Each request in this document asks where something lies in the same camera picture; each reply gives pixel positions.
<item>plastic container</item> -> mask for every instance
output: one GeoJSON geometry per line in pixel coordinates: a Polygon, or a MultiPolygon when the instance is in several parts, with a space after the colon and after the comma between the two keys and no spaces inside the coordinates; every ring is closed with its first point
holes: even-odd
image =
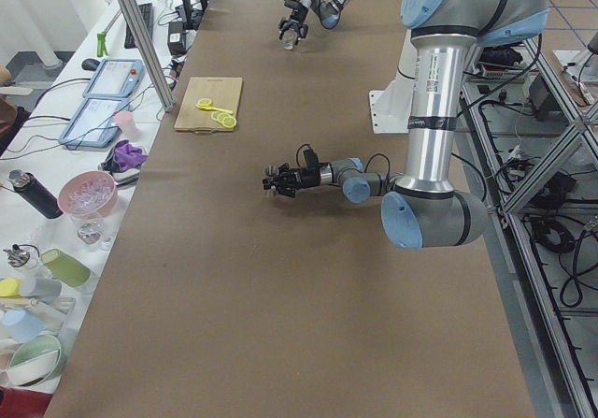
{"type": "Polygon", "coordinates": [[[95,213],[106,217],[112,211],[114,205],[116,205],[117,198],[118,191],[112,176],[101,170],[92,170],[77,175],[63,186],[63,189],[58,194],[58,207],[65,214],[79,218],[85,218],[95,213]],[[107,191],[99,194],[91,186],[102,186],[102,189],[106,187],[107,191]],[[84,200],[79,200],[90,190],[95,193],[88,195],[88,204],[82,206],[81,203],[84,200]]]}
{"type": "Polygon", "coordinates": [[[0,418],[42,418],[52,395],[0,387],[0,418]]]}

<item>metal pole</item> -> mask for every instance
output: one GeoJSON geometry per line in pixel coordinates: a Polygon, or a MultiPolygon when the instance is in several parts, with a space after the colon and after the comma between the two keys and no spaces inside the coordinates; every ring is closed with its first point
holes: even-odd
{"type": "Polygon", "coordinates": [[[151,43],[151,36],[148,33],[143,19],[141,19],[141,13],[135,0],[118,0],[121,6],[122,15],[126,20],[127,24],[131,28],[133,37],[135,38],[135,44],[141,53],[143,62],[146,65],[146,69],[149,73],[149,78],[153,83],[153,86],[160,97],[164,111],[170,111],[175,105],[175,99],[164,79],[164,73],[158,60],[158,55],[153,48],[151,43]]]}

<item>brown tabletop surface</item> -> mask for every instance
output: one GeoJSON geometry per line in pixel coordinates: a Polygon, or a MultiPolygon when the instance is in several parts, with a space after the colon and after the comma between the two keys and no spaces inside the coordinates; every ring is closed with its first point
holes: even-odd
{"type": "Polygon", "coordinates": [[[374,135],[368,107],[399,7],[353,0],[333,31],[310,13],[286,51],[279,0],[211,0],[175,95],[243,77],[238,128],[164,117],[47,418],[534,416],[482,239],[399,250],[379,199],[263,194],[263,168],[306,142],[404,167],[406,136],[374,135]]]}

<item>pink bowl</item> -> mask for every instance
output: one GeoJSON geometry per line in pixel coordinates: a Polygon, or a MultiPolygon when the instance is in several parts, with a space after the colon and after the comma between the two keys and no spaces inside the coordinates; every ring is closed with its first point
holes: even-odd
{"type": "Polygon", "coordinates": [[[96,212],[102,217],[106,217],[112,211],[114,205],[116,205],[117,197],[118,191],[112,176],[101,170],[92,170],[77,175],[64,185],[63,189],[58,194],[58,207],[65,214],[74,215],[80,218],[85,218],[96,212]],[[86,209],[82,207],[77,208],[76,205],[73,205],[74,197],[81,196],[90,185],[98,185],[101,183],[108,186],[108,194],[97,196],[95,201],[91,202],[86,209]]]}

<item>black water bottle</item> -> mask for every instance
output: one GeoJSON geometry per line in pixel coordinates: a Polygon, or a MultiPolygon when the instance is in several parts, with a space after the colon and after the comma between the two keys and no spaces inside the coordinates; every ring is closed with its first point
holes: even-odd
{"type": "Polygon", "coordinates": [[[31,173],[22,170],[12,170],[8,175],[14,191],[49,219],[55,219],[63,214],[58,208],[58,201],[48,189],[31,173]]]}

